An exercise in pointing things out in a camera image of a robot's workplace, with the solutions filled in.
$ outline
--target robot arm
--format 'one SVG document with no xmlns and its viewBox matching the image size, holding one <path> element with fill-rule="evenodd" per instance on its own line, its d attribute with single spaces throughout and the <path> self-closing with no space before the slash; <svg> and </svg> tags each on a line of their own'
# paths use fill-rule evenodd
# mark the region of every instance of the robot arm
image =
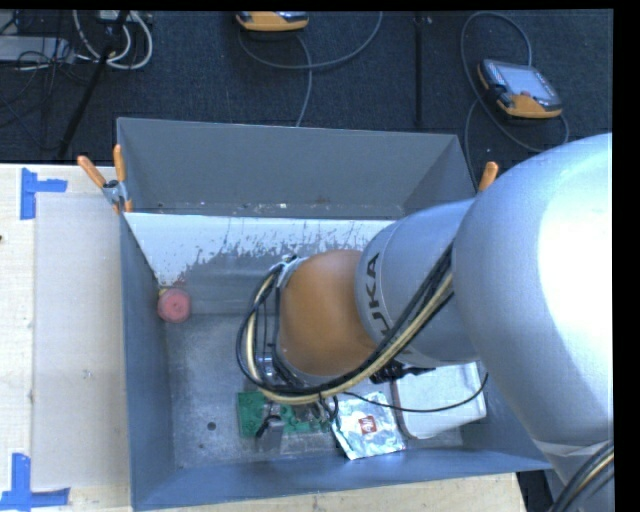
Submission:
<svg viewBox="0 0 640 512">
<path fill-rule="evenodd" d="M 393 358 L 413 366 L 481 360 L 569 484 L 613 442 L 611 237 L 604 134 L 533 157 L 474 199 L 401 219 L 361 254 L 298 262 L 278 358 L 325 396 L 370 375 L 394 337 L 406 343 Z M 419 313 L 407 313 L 411 297 Z M 392 332 L 403 315 L 409 327 Z M 340 375 L 342 387 L 318 387 Z M 594 510 L 608 510 L 612 494 L 598 495 Z"/>
</svg>

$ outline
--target silver packet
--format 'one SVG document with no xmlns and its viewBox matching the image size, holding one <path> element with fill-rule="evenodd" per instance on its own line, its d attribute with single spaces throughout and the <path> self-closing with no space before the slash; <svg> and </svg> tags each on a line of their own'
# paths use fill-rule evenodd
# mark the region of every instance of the silver packet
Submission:
<svg viewBox="0 0 640 512">
<path fill-rule="evenodd" d="M 388 404 L 381 391 L 364 398 Z M 331 428 L 349 459 L 372 457 L 406 449 L 395 416 L 388 407 L 353 398 L 339 402 L 337 420 Z"/>
</svg>

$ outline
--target gray bin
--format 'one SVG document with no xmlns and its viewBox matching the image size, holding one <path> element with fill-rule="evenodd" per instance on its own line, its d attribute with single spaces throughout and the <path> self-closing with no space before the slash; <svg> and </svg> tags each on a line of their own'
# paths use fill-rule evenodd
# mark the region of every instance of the gray bin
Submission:
<svg viewBox="0 0 640 512">
<path fill-rule="evenodd" d="M 321 433 L 269 454 L 239 436 L 251 387 L 234 345 L 258 280 L 285 254 L 362 248 L 384 223 L 473 197 L 456 136 L 122 118 L 117 137 L 135 208 L 120 217 L 135 510 L 550 468 L 491 379 L 486 418 L 402 452 L 348 460 Z M 192 297 L 187 322 L 156 313 L 169 285 Z"/>
</svg>

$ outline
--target green circuit board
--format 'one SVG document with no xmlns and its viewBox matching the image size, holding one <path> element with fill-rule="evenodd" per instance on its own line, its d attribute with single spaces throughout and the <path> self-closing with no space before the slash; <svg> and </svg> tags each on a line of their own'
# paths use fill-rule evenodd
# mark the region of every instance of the green circuit board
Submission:
<svg viewBox="0 0 640 512">
<path fill-rule="evenodd" d="M 254 437 L 267 415 L 269 407 L 267 399 L 260 391 L 244 391 L 238 393 L 238 420 L 240 435 Z M 330 423 L 308 413 L 300 414 L 289 405 L 277 405 L 274 411 L 284 421 L 284 433 L 328 432 Z"/>
</svg>

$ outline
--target bin floor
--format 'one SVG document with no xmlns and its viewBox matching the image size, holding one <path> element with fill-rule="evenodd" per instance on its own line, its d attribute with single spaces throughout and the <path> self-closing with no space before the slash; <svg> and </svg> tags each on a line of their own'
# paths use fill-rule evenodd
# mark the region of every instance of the bin floor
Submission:
<svg viewBox="0 0 640 512">
<path fill-rule="evenodd" d="M 239 315 L 194 315 L 181 324 L 167 324 L 167 350 L 172 399 L 176 466 L 202 467 L 280 457 L 335 455 L 343 457 L 332 432 L 286 432 L 280 451 L 261 452 L 255 440 L 242 436 L 238 393 L 255 387 L 235 358 Z M 369 380 L 353 391 L 366 394 L 387 384 Z M 407 448 L 462 446 L 458 429 L 428 440 L 407 440 Z"/>
</svg>

